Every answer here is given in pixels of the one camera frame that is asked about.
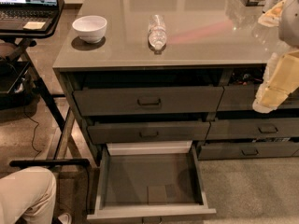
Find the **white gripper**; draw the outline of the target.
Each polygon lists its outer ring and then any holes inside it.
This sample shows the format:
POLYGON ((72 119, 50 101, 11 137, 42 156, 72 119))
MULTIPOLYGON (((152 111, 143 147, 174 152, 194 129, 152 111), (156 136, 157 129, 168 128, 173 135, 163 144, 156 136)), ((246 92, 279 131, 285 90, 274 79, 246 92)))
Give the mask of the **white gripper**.
MULTIPOLYGON (((266 27, 277 27, 279 39, 299 47, 299 0, 282 0, 258 19, 266 27)), ((291 93, 299 88, 299 50, 281 56, 273 53, 263 73, 252 104, 254 111, 269 113, 276 110, 291 93)))

